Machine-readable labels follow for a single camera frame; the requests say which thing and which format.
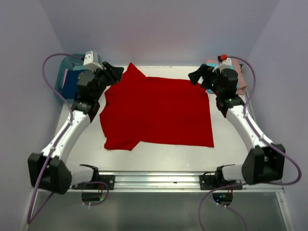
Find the red t shirt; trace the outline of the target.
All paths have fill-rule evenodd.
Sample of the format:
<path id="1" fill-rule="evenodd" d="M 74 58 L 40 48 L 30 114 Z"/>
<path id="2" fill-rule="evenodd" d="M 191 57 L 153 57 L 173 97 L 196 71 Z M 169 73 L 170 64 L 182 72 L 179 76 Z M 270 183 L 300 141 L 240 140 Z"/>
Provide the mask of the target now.
<path id="1" fill-rule="evenodd" d="M 208 93 L 188 80 L 148 77 L 129 64 L 105 98 L 107 150 L 130 151 L 141 141 L 214 147 Z"/>

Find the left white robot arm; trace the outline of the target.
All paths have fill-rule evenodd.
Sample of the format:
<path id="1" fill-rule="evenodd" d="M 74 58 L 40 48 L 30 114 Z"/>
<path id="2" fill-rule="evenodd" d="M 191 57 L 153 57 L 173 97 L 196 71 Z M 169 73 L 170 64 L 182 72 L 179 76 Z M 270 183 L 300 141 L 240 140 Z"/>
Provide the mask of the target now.
<path id="1" fill-rule="evenodd" d="M 31 185 L 35 190 L 65 194 L 73 185 L 84 184 L 89 189 L 99 186 L 99 170 L 81 164 L 70 171 L 66 162 L 82 132 L 91 124 L 100 108 L 99 99 L 108 86 L 121 81 L 123 67 L 103 62 L 96 70 L 84 70 L 78 76 L 77 92 L 69 105 L 69 116 L 52 141 L 38 154 L 28 158 Z"/>

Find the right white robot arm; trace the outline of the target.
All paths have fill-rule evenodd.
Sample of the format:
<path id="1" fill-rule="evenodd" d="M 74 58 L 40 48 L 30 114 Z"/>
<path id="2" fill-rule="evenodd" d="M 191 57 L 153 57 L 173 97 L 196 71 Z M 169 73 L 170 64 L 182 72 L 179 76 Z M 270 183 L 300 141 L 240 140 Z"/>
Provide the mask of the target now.
<path id="1" fill-rule="evenodd" d="M 216 70 L 203 64 L 188 77 L 193 85 L 202 79 L 201 87 L 214 92 L 218 110 L 236 129 L 248 151 L 241 165 L 217 168 L 215 185 L 225 189 L 232 181 L 254 185 L 281 180 L 285 158 L 280 152 L 285 149 L 264 135 L 249 112 L 244 110 L 245 103 L 236 93 L 237 72 L 230 68 Z"/>

